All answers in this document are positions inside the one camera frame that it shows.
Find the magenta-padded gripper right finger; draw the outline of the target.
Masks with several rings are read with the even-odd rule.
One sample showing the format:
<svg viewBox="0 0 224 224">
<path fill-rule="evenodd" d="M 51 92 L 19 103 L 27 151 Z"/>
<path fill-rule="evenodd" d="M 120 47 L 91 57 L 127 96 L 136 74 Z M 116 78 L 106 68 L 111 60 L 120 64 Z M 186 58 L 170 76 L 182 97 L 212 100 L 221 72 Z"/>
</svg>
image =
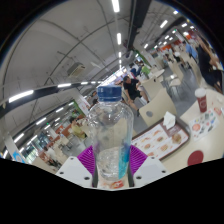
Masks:
<svg viewBox="0 0 224 224">
<path fill-rule="evenodd" d="M 140 188 L 168 175 L 168 170 L 155 157 L 147 156 L 135 146 L 130 149 L 130 186 Z"/>
</svg>

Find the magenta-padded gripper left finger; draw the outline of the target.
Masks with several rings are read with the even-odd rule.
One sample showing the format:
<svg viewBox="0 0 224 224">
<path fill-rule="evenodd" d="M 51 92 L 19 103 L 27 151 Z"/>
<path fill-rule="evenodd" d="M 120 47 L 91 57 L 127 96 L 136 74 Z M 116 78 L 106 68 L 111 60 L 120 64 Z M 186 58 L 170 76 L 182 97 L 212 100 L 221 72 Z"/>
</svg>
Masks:
<svg viewBox="0 0 224 224">
<path fill-rule="evenodd" d="M 70 156 L 56 175 L 84 188 L 93 186 L 95 158 L 92 147 L 86 148 L 77 157 Z"/>
</svg>

